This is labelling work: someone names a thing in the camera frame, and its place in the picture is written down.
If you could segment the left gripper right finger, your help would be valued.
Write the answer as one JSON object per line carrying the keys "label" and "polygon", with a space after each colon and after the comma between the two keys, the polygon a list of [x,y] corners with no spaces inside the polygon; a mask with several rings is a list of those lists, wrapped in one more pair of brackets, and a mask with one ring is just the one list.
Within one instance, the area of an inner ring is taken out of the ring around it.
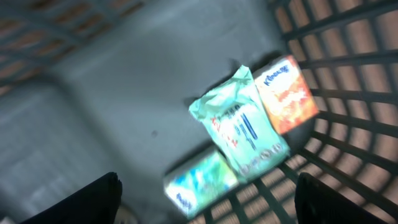
{"label": "left gripper right finger", "polygon": [[306,172],[297,180],[299,224],[387,224]]}

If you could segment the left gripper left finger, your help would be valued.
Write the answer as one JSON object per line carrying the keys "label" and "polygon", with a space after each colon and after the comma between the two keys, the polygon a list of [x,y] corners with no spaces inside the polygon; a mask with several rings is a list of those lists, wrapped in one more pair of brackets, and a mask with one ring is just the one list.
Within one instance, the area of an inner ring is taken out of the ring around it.
{"label": "left gripper left finger", "polygon": [[108,172],[22,224],[112,224],[121,204],[123,185]]}

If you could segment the green blue tissue pack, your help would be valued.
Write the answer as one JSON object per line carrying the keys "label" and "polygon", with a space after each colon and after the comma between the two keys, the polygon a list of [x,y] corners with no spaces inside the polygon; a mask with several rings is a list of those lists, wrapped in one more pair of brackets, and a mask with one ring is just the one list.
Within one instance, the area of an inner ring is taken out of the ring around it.
{"label": "green blue tissue pack", "polygon": [[164,192],[187,217],[200,211],[239,184],[216,147],[210,147],[164,177]]}

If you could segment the orange tissue pack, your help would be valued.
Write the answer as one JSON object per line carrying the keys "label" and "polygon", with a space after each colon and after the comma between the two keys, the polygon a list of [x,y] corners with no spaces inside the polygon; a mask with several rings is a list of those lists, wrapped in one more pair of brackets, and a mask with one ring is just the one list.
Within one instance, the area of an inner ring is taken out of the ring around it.
{"label": "orange tissue pack", "polygon": [[285,134],[319,113],[293,55],[281,56],[253,74],[273,128]]}

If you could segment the teal wet wipes pack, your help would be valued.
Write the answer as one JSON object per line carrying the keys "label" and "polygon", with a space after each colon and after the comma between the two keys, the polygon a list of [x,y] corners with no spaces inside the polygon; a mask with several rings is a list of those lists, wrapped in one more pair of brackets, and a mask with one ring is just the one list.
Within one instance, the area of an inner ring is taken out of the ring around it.
{"label": "teal wet wipes pack", "polygon": [[189,106],[221,149],[241,182],[258,178],[290,155],[273,129],[248,67],[212,88]]}

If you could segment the grey plastic mesh basket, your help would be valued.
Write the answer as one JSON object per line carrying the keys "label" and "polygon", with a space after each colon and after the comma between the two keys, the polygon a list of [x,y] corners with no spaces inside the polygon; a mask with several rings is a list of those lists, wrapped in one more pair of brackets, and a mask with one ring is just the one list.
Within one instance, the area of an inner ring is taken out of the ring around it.
{"label": "grey plastic mesh basket", "polygon": [[188,223],[163,177],[212,144],[190,104],[285,54],[319,114],[192,223],[295,223],[302,172],[396,223],[397,2],[369,0],[2,1],[1,219],[116,172],[117,222]]}

